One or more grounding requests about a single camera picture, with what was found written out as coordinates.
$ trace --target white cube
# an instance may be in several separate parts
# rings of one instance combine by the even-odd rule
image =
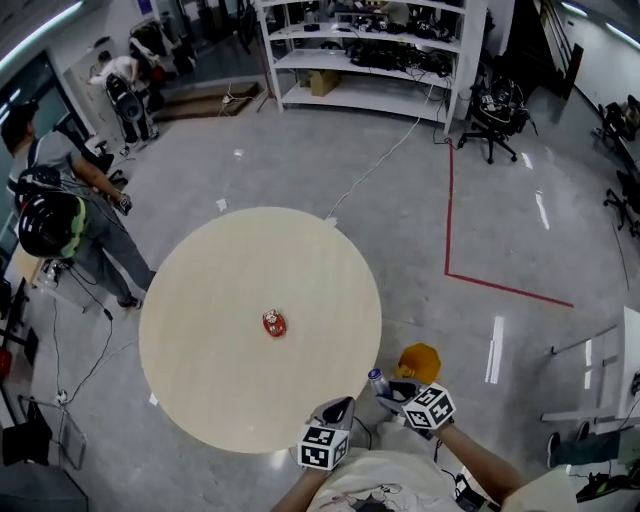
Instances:
[[[331,471],[349,451],[349,431],[306,425],[298,443],[298,464]]]
[[[413,428],[429,430],[440,427],[456,412],[449,392],[436,383],[421,391],[402,409]]]

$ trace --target blue can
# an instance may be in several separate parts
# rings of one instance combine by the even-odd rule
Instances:
[[[376,396],[391,396],[389,382],[382,375],[380,368],[374,368],[369,372],[369,384],[371,384]]]

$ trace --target yellow container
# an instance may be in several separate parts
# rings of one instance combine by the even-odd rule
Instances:
[[[399,379],[411,377],[425,384],[431,384],[438,378],[441,365],[438,351],[435,348],[424,343],[417,343],[407,347],[400,356],[396,367],[396,377]]]

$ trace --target white t-shirt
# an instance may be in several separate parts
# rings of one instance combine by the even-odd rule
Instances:
[[[134,91],[139,91],[140,90],[139,81],[136,81],[135,84],[132,83],[133,62],[134,62],[134,59],[126,55],[122,55],[121,57],[116,57],[115,59],[112,59],[109,62],[107,62],[104,68],[102,68],[102,71],[100,72],[100,74],[92,76],[89,79],[89,82],[94,85],[104,85],[107,80],[107,77],[110,74],[117,73],[129,83],[129,86]]]
[[[438,466],[407,453],[352,450],[316,493],[308,512],[460,512]],[[563,470],[552,471],[511,495],[503,512],[577,512]]]

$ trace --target wooden platform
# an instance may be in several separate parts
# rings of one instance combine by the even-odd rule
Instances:
[[[227,91],[239,99],[223,105],[222,99]],[[257,82],[234,84],[230,90],[229,86],[214,86],[177,92],[167,98],[164,108],[154,116],[154,120],[162,123],[179,119],[235,116],[259,93]]]

